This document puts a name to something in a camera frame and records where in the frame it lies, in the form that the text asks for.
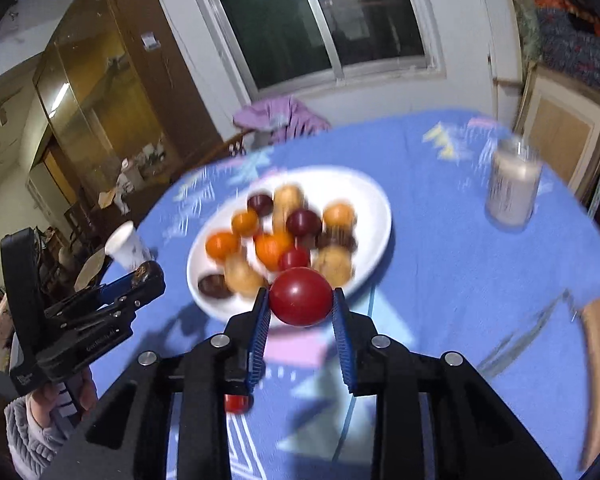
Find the glass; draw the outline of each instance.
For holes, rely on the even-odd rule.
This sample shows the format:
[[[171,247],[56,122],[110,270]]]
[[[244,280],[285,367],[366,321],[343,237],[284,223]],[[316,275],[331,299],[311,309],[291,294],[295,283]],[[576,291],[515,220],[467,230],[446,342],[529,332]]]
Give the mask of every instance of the glass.
[[[62,151],[90,198],[116,185],[124,159],[160,180],[174,157],[107,0],[74,0],[47,46],[36,87]]]
[[[410,0],[319,0],[343,66],[424,56]]]
[[[43,54],[36,87],[58,144],[75,167],[92,200],[115,186],[121,161],[103,144],[84,118],[68,84],[58,50],[50,45]]]
[[[331,63],[307,0],[220,0],[257,88]]]
[[[131,65],[107,0],[76,0],[58,27],[56,44],[91,129],[122,160],[162,129]]]

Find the dark window pane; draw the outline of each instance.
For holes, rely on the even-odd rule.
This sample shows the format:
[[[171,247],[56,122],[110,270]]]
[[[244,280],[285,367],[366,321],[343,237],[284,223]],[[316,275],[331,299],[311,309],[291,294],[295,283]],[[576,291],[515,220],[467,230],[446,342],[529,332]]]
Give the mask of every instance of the dark window pane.
[[[307,0],[220,0],[256,86],[331,68]]]
[[[320,0],[343,65],[423,56],[410,0]]]

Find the blue tablecloth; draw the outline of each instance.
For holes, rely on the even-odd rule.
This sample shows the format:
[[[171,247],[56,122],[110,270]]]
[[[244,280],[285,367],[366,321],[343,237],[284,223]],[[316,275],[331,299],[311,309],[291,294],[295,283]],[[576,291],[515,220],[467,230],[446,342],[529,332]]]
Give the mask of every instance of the blue tablecloth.
[[[158,252],[165,294],[138,311],[131,339],[93,364],[100,393],[141,351],[179,354],[223,330],[193,303],[185,270],[197,232],[219,205],[274,172],[347,166],[384,189],[394,222],[381,265],[351,299],[355,309],[413,351],[457,350],[474,365],[511,333],[510,345],[526,340],[528,348],[490,383],[562,476],[578,478],[589,409],[586,347],[566,304],[548,306],[567,289],[577,308],[600,297],[600,232],[548,168],[524,232],[502,232],[487,220],[491,153],[508,134],[469,111],[424,112],[338,128],[184,176],[139,227]],[[105,280],[122,273],[114,264]],[[234,478],[367,479],[374,399],[354,402],[347,393],[331,327],[271,335],[266,361],[253,409],[228,418]],[[174,427],[168,478],[176,441]]]

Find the red tomato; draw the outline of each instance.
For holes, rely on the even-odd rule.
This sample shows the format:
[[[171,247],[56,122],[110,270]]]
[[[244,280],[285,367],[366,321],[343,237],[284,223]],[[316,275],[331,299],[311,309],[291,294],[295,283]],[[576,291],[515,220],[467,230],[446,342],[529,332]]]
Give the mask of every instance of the red tomato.
[[[307,267],[280,272],[269,291],[271,311],[293,326],[311,326],[327,317],[333,306],[333,291],[323,276]]]
[[[244,395],[225,395],[224,396],[224,411],[226,413],[234,413],[241,415],[249,411],[249,397]]]
[[[304,247],[292,247],[287,252],[282,253],[278,260],[278,268],[287,270],[293,267],[309,267],[311,264],[311,255]]]

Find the window frame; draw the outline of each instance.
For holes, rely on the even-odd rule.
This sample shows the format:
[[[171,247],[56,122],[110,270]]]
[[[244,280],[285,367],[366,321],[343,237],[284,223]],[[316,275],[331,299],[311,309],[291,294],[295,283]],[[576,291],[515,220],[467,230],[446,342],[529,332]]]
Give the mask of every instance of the window frame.
[[[246,104],[262,98],[289,94],[316,88],[334,88],[359,81],[370,76],[436,76],[445,71],[440,37],[433,20],[429,0],[410,0],[416,18],[423,56],[394,57],[342,66],[326,17],[319,0],[307,0],[322,37],[331,68],[313,72],[275,85],[259,89],[251,75],[234,30],[224,12],[220,0],[196,0],[202,11],[206,26],[221,57],[222,63],[238,92],[240,101]]]

